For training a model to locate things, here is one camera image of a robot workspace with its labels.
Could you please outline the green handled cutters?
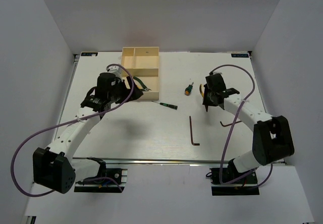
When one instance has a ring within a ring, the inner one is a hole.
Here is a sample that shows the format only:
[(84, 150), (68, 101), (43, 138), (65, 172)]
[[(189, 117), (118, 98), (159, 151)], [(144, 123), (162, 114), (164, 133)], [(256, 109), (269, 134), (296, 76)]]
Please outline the green handled cutters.
[(139, 83), (140, 87), (138, 86), (138, 88), (142, 91), (142, 92), (149, 92), (151, 91), (150, 88), (148, 88), (144, 83), (143, 81), (136, 77), (136, 76), (133, 76), (133, 80), (136, 81), (137, 83)]

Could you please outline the long brown hex key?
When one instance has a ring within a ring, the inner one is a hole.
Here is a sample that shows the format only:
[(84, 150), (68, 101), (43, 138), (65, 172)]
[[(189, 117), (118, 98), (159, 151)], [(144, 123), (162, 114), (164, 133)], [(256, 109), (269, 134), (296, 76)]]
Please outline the long brown hex key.
[(193, 146), (200, 146), (200, 143), (197, 143), (194, 141), (194, 137), (193, 137), (193, 128), (192, 128), (192, 117), (189, 116), (189, 127), (190, 127), (190, 140), (191, 140), (191, 144)]

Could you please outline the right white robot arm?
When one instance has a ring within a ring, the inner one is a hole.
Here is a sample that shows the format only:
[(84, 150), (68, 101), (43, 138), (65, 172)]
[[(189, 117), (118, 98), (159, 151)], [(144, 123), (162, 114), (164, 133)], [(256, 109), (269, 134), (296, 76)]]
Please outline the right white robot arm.
[(203, 105), (206, 109), (219, 106), (237, 115), (253, 133), (251, 150), (228, 163), (226, 174), (232, 182), (239, 183), (247, 172), (295, 153), (288, 120), (284, 116), (274, 117), (248, 103), (238, 90), (226, 87), (221, 74), (206, 76)]

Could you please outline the short brown hex key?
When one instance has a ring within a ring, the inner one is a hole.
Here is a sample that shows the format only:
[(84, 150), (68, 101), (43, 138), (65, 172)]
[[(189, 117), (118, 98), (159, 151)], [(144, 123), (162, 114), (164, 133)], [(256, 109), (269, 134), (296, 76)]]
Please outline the short brown hex key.
[(224, 124), (222, 121), (220, 121), (220, 125), (222, 127), (229, 127), (231, 126), (233, 123), (229, 123), (229, 124)]

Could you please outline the large yellow-black needle-nose pliers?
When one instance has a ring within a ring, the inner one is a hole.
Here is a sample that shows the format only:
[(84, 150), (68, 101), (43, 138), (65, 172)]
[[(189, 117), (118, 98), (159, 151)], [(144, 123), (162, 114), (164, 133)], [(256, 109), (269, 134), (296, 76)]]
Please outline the large yellow-black needle-nose pliers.
[(202, 96), (202, 98), (204, 98), (204, 85), (203, 84), (199, 85), (199, 92), (200, 92), (200, 95)]

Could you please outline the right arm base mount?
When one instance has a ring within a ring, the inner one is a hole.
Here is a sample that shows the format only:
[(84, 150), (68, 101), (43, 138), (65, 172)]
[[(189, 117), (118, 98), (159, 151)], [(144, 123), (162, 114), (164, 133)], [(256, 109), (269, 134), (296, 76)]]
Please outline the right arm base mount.
[(220, 168), (213, 167), (205, 175), (211, 182), (212, 196), (256, 196), (259, 195), (258, 179), (255, 169), (239, 173), (229, 161), (222, 168), (222, 182), (220, 182)]

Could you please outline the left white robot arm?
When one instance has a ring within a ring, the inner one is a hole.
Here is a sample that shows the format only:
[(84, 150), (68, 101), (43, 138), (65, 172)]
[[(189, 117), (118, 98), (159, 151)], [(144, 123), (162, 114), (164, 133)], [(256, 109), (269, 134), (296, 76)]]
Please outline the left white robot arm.
[(88, 91), (82, 101), (75, 119), (45, 149), (34, 151), (34, 182), (62, 194), (67, 193), (74, 183), (94, 184), (105, 180), (114, 183), (114, 179), (106, 176), (102, 159), (87, 157), (73, 161), (73, 156), (94, 126), (112, 110), (113, 103), (121, 106), (142, 95), (132, 76), (123, 80), (115, 73), (101, 73), (97, 85)]

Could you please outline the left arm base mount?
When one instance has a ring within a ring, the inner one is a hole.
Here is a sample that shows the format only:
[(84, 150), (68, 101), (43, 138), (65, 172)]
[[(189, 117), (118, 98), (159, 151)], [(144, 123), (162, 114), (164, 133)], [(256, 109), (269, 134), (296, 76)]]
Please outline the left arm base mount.
[(76, 193), (122, 193), (128, 169), (117, 163), (107, 163), (95, 157), (73, 159)]

